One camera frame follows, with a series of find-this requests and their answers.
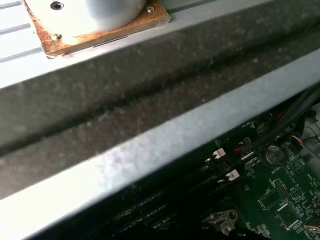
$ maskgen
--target white cylindrical component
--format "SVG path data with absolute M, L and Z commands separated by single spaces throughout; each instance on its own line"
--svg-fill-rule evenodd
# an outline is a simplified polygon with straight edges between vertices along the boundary
M 98 34 L 133 21 L 146 0 L 26 0 L 43 26 L 56 34 Z

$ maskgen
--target cable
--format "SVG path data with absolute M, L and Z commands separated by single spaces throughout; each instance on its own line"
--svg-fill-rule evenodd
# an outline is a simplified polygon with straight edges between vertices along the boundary
M 247 151 L 257 146 L 267 144 L 276 136 L 281 134 L 290 124 L 297 118 L 301 117 L 309 108 L 312 107 L 315 101 L 320 97 L 320 87 L 308 88 L 303 94 L 288 108 L 288 111 L 280 118 L 275 127 L 267 132 L 257 141 L 238 147 L 236 152 Z
M 300 138 L 296 137 L 295 135 L 291 135 L 291 137 L 297 140 L 301 145 L 304 144 L 304 142 Z
M 297 140 L 301 147 L 303 147 L 309 154 L 314 156 L 320 162 L 320 157 L 316 153 L 314 153 L 308 146 L 306 146 L 300 138 L 296 137 L 295 135 L 291 135 L 291 137 Z

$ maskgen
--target electronic component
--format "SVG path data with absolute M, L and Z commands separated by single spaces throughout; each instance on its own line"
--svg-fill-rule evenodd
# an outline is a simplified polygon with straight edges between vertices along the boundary
M 251 156 L 254 155 L 254 154 L 255 154 L 255 153 L 252 151 L 252 152 L 248 153 L 247 155 L 243 156 L 243 157 L 241 158 L 241 160 L 242 160 L 242 161 L 243 161 L 243 160 L 246 160 L 247 158 L 251 157 Z
M 222 147 L 219 148 L 217 151 L 214 151 L 213 154 L 212 154 L 212 156 L 215 159 L 219 159 L 219 158 L 223 157 L 224 155 L 226 155 L 226 152 Z
M 284 184 L 280 181 L 280 179 L 276 179 L 273 181 L 274 186 L 276 187 L 276 189 L 279 191 L 279 193 L 284 197 L 288 197 L 289 193 L 287 191 L 287 189 L 285 188 Z
M 267 192 L 263 197 L 261 197 L 260 201 L 264 205 L 265 209 L 270 209 L 276 203 L 281 200 L 281 196 L 276 189 L 273 189 Z
M 243 144 L 249 144 L 249 143 L 251 143 L 251 139 L 250 139 L 250 137 L 246 136 L 243 138 L 242 142 L 243 142 Z
M 291 197 L 293 200 L 296 200 L 301 195 L 301 189 L 298 187 L 295 190 L 292 191 Z
M 265 151 L 265 163 L 272 168 L 286 165 L 288 157 L 286 153 L 278 146 L 270 145 Z
M 231 172 L 227 173 L 225 175 L 229 181 L 234 181 L 235 179 L 237 179 L 238 177 L 240 177 L 238 171 L 236 169 L 232 170 Z
M 229 236 L 229 233 L 235 229 L 235 223 L 238 219 L 238 213 L 234 209 L 211 213 L 203 223 L 209 224 L 215 228 L 216 231 L 222 232 L 224 235 Z
M 284 204 L 277 210 L 278 217 L 287 230 L 290 230 L 299 222 L 297 213 L 289 203 Z
M 311 219 L 304 227 L 314 234 L 320 234 L 320 217 Z

